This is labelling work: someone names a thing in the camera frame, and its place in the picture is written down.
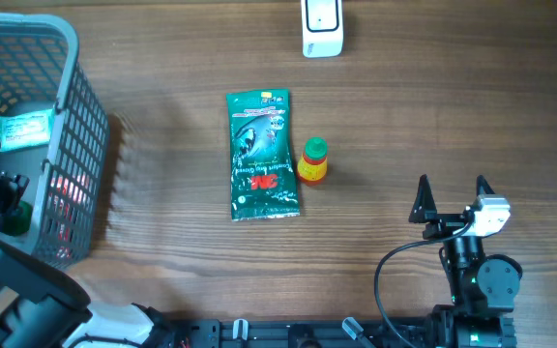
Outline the green 3M gloves packet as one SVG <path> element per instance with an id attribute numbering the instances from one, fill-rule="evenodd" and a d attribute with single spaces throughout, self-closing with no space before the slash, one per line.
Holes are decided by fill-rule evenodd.
<path id="1" fill-rule="evenodd" d="M 230 145 L 230 208 L 234 221 L 300 213 L 291 154 L 287 89 L 226 96 Z"/>

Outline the green cap sauce bottle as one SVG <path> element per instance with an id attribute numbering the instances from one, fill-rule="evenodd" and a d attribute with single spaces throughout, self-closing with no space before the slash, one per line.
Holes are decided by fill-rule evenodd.
<path id="1" fill-rule="evenodd" d="M 328 172 L 328 144 L 321 137 L 310 138 L 297 162 L 297 175 L 309 186 L 320 184 Z"/>

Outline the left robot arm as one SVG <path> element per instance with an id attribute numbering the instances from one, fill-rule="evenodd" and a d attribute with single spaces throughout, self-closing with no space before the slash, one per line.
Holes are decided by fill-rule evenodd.
<path id="1" fill-rule="evenodd" d="M 0 174 L 0 224 L 19 213 L 28 180 Z M 93 304 L 63 272 L 0 239 L 0 347 L 174 347 L 151 307 Z"/>

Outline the green lid white jar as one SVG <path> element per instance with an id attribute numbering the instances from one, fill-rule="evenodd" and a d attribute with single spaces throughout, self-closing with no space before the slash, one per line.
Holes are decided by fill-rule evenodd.
<path id="1" fill-rule="evenodd" d="M 27 233 L 30 229 L 32 214 L 33 206 L 25 201 L 20 201 L 16 210 L 3 218 L 0 232 L 12 237 Z"/>

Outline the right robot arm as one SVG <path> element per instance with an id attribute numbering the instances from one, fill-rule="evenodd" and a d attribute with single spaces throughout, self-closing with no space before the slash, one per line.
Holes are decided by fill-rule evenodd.
<path id="1" fill-rule="evenodd" d="M 425 319 L 424 347 L 502 347 L 517 345 L 514 298 L 523 271 L 507 255 L 484 252 L 483 240 L 503 229 L 511 216 L 509 201 L 494 192 L 484 176 L 476 199 L 457 214 L 437 211 L 429 180 L 422 175 L 409 216 L 423 223 L 426 241 L 442 244 L 439 257 L 452 304 L 438 304 Z"/>

